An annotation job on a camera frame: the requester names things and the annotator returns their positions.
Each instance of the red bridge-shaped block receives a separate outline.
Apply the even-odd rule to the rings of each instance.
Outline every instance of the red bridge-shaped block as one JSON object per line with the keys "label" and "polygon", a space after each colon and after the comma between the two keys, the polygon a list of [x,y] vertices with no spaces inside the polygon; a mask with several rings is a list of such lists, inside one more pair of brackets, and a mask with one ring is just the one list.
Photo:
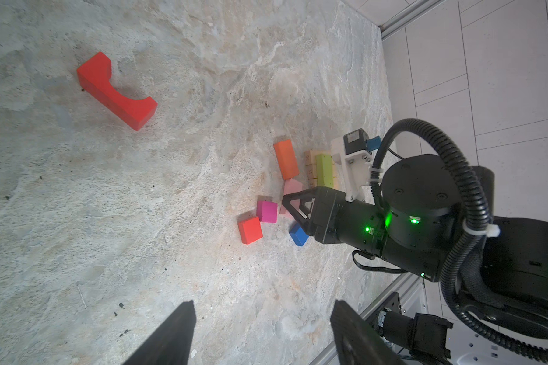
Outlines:
{"label": "red bridge-shaped block", "polygon": [[83,89],[134,130],[142,128],[156,112],[158,104],[150,96],[146,99],[134,100],[126,98],[114,89],[110,84],[111,61],[102,52],[79,66],[77,76]]}

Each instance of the green block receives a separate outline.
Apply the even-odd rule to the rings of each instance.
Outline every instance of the green block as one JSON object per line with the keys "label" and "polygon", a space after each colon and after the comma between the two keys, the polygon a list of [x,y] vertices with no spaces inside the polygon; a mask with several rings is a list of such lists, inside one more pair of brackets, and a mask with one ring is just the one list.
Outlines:
{"label": "green block", "polygon": [[331,155],[317,155],[317,185],[333,187],[333,160]]}

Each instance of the pink block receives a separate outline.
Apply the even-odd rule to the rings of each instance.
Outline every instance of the pink block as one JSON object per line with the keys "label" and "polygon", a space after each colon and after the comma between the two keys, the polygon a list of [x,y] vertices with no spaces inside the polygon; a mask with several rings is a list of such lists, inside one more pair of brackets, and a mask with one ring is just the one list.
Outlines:
{"label": "pink block", "polygon": [[[284,181],[284,195],[286,194],[292,194],[292,193],[298,193],[303,191],[303,184],[301,182],[298,182],[294,179],[288,179]],[[290,202],[290,204],[295,208],[299,209],[300,200],[293,200]],[[280,214],[284,215],[285,217],[288,217],[290,219],[294,219],[292,217],[292,214],[290,214],[286,208],[280,205]]]}
{"label": "pink block", "polygon": [[276,223],[278,221],[278,203],[258,201],[257,216],[260,218],[260,222]]}

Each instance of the corrugated black hose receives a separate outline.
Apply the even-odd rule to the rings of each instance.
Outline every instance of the corrugated black hose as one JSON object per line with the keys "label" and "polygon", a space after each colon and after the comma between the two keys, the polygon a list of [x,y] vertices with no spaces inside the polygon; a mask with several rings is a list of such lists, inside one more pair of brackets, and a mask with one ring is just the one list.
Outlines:
{"label": "corrugated black hose", "polygon": [[[443,131],[432,124],[420,119],[403,119],[395,123],[384,136],[372,167],[374,169],[381,167],[390,144],[401,132],[412,132],[420,136],[438,153],[459,189],[465,208],[467,227],[474,231],[485,231],[491,222],[491,215],[483,188],[460,149]],[[377,182],[379,172],[372,172],[371,178],[372,181],[374,179],[376,181],[371,183],[373,199],[377,207],[384,209],[380,186]],[[530,359],[548,363],[548,349],[529,345],[495,331],[460,307],[456,279],[463,262],[481,238],[482,236],[463,232],[446,257],[441,272],[441,290],[446,304],[465,325],[489,341]]]}

